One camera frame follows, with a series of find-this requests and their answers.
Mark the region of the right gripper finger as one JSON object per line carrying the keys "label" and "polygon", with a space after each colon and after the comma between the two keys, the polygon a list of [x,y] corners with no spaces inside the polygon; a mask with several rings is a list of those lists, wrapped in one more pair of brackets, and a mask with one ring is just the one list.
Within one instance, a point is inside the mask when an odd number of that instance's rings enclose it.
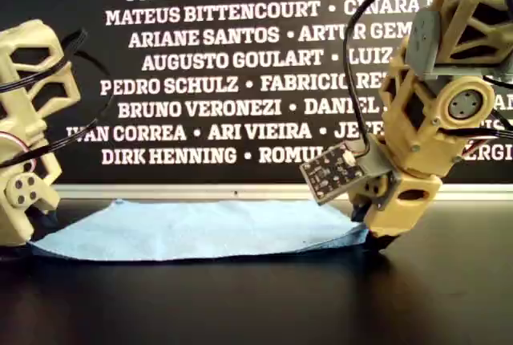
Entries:
{"label": "right gripper finger", "polygon": [[363,221],[371,205],[382,197],[388,189],[386,178],[372,178],[350,190],[350,203],[353,206],[352,221]]}
{"label": "right gripper finger", "polygon": [[400,173],[387,185],[382,199],[367,211],[367,248],[383,250],[412,230],[434,200],[442,181],[437,176]]}

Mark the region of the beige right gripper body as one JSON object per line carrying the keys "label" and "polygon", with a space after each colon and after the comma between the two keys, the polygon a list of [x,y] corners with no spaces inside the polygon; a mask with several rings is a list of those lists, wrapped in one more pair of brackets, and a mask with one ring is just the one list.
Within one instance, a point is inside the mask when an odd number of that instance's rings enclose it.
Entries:
{"label": "beige right gripper body", "polygon": [[386,147],[393,162],[415,177],[444,177],[468,143],[445,131],[477,128],[494,107],[495,92],[477,76],[424,81],[405,62],[406,47],[390,59],[379,89]]}

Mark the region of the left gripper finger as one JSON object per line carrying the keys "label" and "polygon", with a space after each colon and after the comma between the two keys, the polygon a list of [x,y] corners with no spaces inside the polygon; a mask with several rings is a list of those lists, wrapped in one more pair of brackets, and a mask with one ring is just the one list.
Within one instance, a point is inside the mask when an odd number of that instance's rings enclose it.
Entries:
{"label": "left gripper finger", "polygon": [[1,200],[1,259],[21,259],[28,255],[27,243],[32,235],[33,226],[26,208]]}
{"label": "left gripper finger", "polygon": [[17,208],[34,206],[41,211],[56,210],[60,201],[58,193],[33,172],[22,172],[6,182],[6,200]]}

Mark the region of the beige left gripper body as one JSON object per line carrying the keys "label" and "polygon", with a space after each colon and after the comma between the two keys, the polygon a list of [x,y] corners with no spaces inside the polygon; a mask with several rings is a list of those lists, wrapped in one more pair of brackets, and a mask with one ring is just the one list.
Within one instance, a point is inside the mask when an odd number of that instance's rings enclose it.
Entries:
{"label": "beige left gripper body", "polygon": [[23,108],[1,119],[1,198],[58,201],[53,184],[61,167],[45,137],[49,108]]}

